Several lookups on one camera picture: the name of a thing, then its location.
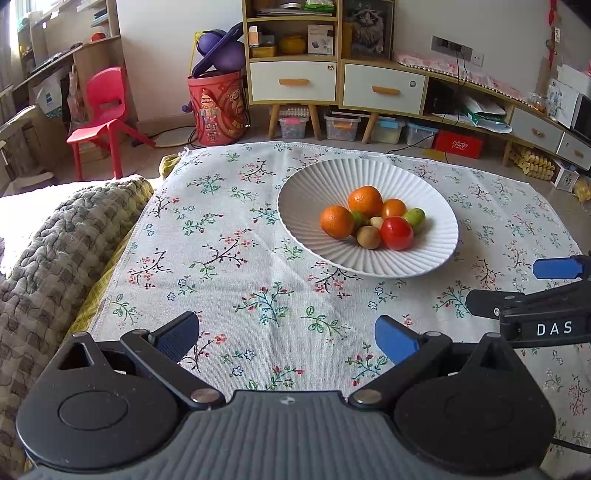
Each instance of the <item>gray blanket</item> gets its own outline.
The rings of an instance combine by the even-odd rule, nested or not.
[[[13,476],[25,460],[15,431],[18,407],[152,194],[139,176],[79,190],[0,278],[0,467]]]

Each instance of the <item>orange fruit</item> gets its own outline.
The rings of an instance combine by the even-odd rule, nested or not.
[[[382,207],[382,218],[401,217],[406,213],[406,205],[402,200],[388,199]]]
[[[331,205],[320,214],[320,228],[332,238],[347,238],[355,229],[353,214],[345,207]]]
[[[368,218],[382,213],[382,195],[369,185],[354,190],[349,195],[349,210],[363,213]]]

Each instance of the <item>plate rim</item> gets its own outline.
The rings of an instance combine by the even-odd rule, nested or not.
[[[440,196],[440,197],[443,199],[443,201],[444,201],[444,202],[447,204],[447,206],[449,207],[449,209],[452,211],[453,217],[454,217],[454,218],[455,218],[455,220],[456,220],[456,240],[455,240],[455,244],[456,244],[456,245],[453,247],[453,249],[452,249],[451,253],[449,254],[449,256],[448,256],[448,257],[447,257],[447,258],[446,258],[446,259],[445,259],[443,262],[441,262],[439,265],[437,265],[437,266],[435,266],[435,267],[433,267],[433,268],[431,268],[431,269],[429,269],[429,270],[427,270],[427,271],[421,272],[421,273],[419,273],[419,274],[416,274],[416,275],[404,275],[404,276],[393,276],[393,275],[384,275],[384,274],[377,274],[377,273],[369,273],[369,272],[366,272],[366,271],[363,271],[363,270],[356,270],[356,269],[354,269],[354,268],[345,267],[344,265],[338,264],[338,263],[336,263],[336,262],[333,262],[333,261],[331,261],[331,260],[328,260],[327,258],[324,258],[324,257],[322,257],[321,255],[317,254],[316,252],[312,251],[310,248],[308,248],[307,246],[305,246],[303,243],[301,243],[301,242],[300,242],[300,241],[299,241],[299,240],[296,238],[296,236],[295,236],[293,233],[291,233],[291,230],[289,230],[289,229],[287,228],[287,225],[286,225],[286,224],[285,224],[285,222],[283,221],[283,217],[281,216],[281,211],[280,211],[280,209],[279,209],[279,201],[280,201],[280,198],[281,198],[281,194],[282,194],[282,193],[284,193],[284,188],[285,188],[285,186],[286,186],[286,185],[289,183],[289,181],[290,181],[291,179],[293,179],[293,178],[294,178],[296,175],[298,175],[300,172],[304,171],[305,169],[307,169],[307,168],[311,168],[311,167],[314,167],[314,166],[316,166],[316,165],[318,165],[318,164],[320,164],[320,163],[324,163],[324,162],[334,162],[334,161],[342,161],[342,160],[353,160],[353,161],[363,161],[363,162],[374,162],[374,163],[382,163],[382,164],[386,164],[387,166],[389,166],[389,167],[392,167],[392,168],[394,168],[394,169],[399,169],[399,170],[405,171],[405,172],[407,172],[407,173],[410,173],[411,175],[415,175],[415,176],[416,176],[416,177],[417,177],[417,178],[418,178],[420,181],[422,181],[424,184],[428,185],[428,187],[429,187],[429,188],[433,189],[433,190],[434,190],[434,191],[437,193],[437,195],[439,195],[439,196]],[[352,272],[352,273],[355,273],[355,274],[357,274],[357,275],[362,275],[362,276],[364,276],[364,277],[372,277],[372,278],[389,278],[389,279],[392,279],[392,278],[400,278],[400,279],[403,279],[403,278],[416,278],[416,277],[422,277],[423,275],[427,275],[427,274],[429,274],[429,273],[433,272],[434,270],[436,270],[436,269],[440,268],[442,265],[444,265],[446,262],[448,262],[448,260],[449,260],[449,259],[452,257],[453,253],[455,252],[455,250],[456,250],[456,248],[457,248],[457,245],[458,245],[458,243],[459,243],[459,239],[460,239],[460,228],[459,228],[459,224],[458,224],[458,221],[457,221],[456,212],[454,212],[454,211],[453,211],[453,208],[452,208],[452,206],[451,206],[451,205],[449,204],[449,202],[448,202],[448,201],[445,199],[445,197],[444,197],[444,196],[441,194],[441,192],[439,192],[439,190],[437,190],[437,189],[436,189],[436,188],[435,188],[433,185],[431,185],[430,183],[428,183],[427,181],[425,181],[424,179],[422,179],[421,177],[419,177],[418,175],[416,175],[415,173],[413,173],[413,172],[412,172],[412,171],[410,171],[410,170],[406,170],[406,169],[404,169],[404,168],[398,167],[398,166],[396,166],[396,165],[394,165],[394,164],[392,164],[392,163],[386,163],[386,162],[383,162],[383,161],[378,161],[378,160],[374,160],[374,159],[367,159],[367,158],[353,158],[353,157],[343,157],[343,158],[326,158],[326,159],[323,159],[323,160],[319,160],[319,161],[317,161],[317,162],[315,162],[315,163],[313,163],[313,164],[307,165],[307,166],[305,166],[304,168],[302,168],[301,170],[298,170],[298,171],[296,171],[296,172],[295,172],[295,173],[294,173],[294,174],[293,174],[291,177],[289,177],[289,178],[288,178],[288,179],[285,181],[285,183],[284,183],[284,184],[281,186],[281,190],[279,191],[279,195],[277,195],[277,201],[276,201],[275,205],[276,205],[276,207],[277,207],[277,216],[279,217],[279,221],[281,222],[281,224],[282,224],[283,228],[285,229],[285,231],[286,231],[287,233],[289,233],[289,236],[291,237],[291,239],[292,239],[294,242],[296,242],[296,243],[297,243],[297,244],[298,244],[300,247],[302,247],[302,248],[303,248],[303,249],[305,249],[307,252],[309,252],[309,253],[311,253],[312,255],[314,255],[316,258],[319,258],[320,260],[322,260],[322,261],[324,261],[324,262],[327,262],[328,264],[332,265],[333,267],[337,267],[337,268],[340,268],[341,270],[345,270],[345,271],[347,271],[347,272]]]

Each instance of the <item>white drawer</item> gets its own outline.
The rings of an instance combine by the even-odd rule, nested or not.
[[[348,63],[343,106],[418,115],[424,86],[423,75]]]
[[[558,149],[558,144],[562,139],[563,131],[560,128],[518,108],[513,113],[511,126],[513,128],[512,135],[551,152]]]
[[[258,61],[251,67],[251,95],[261,100],[334,102],[336,63]]]
[[[591,148],[566,132],[557,153],[559,157],[563,157],[585,170],[591,168]]]

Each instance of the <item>plastic chair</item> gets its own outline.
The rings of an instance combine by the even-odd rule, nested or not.
[[[80,163],[81,142],[92,142],[98,147],[111,154],[113,162],[113,173],[116,179],[123,177],[121,159],[119,158],[119,142],[117,132],[122,131],[130,137],[154,146],[154,141],[126,125],[124,121],[127,116],[125,104],[125,79],[124,70],[121,67],[114,67],[97,73],[86,83],[87,107],[92,113],[92,121],[82,128],[75,130],[67,142],[74,149],[74,162],[78,181],[83,181],[82,164]]]

